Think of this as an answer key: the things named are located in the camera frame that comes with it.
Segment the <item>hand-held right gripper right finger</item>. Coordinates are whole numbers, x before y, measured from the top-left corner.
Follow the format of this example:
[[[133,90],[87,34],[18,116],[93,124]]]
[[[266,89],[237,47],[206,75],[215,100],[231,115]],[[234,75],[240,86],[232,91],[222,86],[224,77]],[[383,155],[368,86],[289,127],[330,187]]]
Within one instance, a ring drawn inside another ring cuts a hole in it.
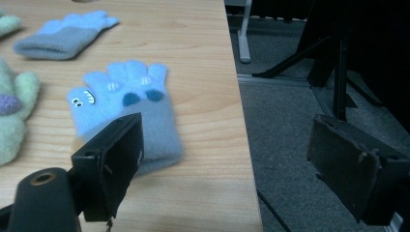
[[[317,178],[356,221],[410,226],[410,158],[339,119],[317,115],[307,148]]]

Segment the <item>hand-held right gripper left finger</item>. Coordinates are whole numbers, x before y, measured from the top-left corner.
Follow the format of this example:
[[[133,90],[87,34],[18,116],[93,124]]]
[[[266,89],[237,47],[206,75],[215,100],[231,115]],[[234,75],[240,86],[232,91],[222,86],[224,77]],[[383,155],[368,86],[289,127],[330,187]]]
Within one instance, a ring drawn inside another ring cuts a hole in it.
[[[96,133],[74,155],[71,174],[79,182],[79,211],[88,221],[117,215],[144,158],[142,116],[118,118]]]

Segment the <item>plain blue glove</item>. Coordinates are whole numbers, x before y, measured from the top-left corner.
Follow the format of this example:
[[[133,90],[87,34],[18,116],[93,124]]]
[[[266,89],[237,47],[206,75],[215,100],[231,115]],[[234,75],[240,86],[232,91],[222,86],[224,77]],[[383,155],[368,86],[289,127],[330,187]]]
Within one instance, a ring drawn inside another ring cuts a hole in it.
[[[62,19],[52,19],[35,34],[14,44],[16,54],[42,60],[68,60],[74,58],[103,30],[119,23],[106,11],[86,14],[67,14]]]

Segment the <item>black tripod stand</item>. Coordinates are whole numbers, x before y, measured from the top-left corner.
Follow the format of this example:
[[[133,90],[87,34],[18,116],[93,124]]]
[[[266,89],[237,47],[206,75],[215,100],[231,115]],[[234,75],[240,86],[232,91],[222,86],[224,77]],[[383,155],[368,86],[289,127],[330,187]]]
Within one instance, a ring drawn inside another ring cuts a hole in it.
[[[264,72],[254,73],[253,77],[275,78],[303,59],[316,54],[313,66],[309,71],[307,81],[311,87],[322,88],[331,74],[334,75],[334,93],[332,115],[340,120],[346,120],[348,105],[347,85],[352,86],[368,102],[376,106],[383,103],[369,90],[360,77],[348,76],[348,52],[350,36],[329,35],[318,39],[297,51],[277,65]]]

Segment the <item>white metal stand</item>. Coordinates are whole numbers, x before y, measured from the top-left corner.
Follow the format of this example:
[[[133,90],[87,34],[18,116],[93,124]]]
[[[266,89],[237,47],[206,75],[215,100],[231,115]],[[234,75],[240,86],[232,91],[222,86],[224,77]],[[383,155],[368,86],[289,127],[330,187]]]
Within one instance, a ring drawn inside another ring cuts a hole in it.
[[[249,25],[251,3],[252,3],[252,0],[224,0],[224,4],[226,6],[244,8],[244,16],[242,20],[242,25],[237,31],[240,61],[244,64],[248,64],[250,62],[247,31],[248,31],[248,25]]]

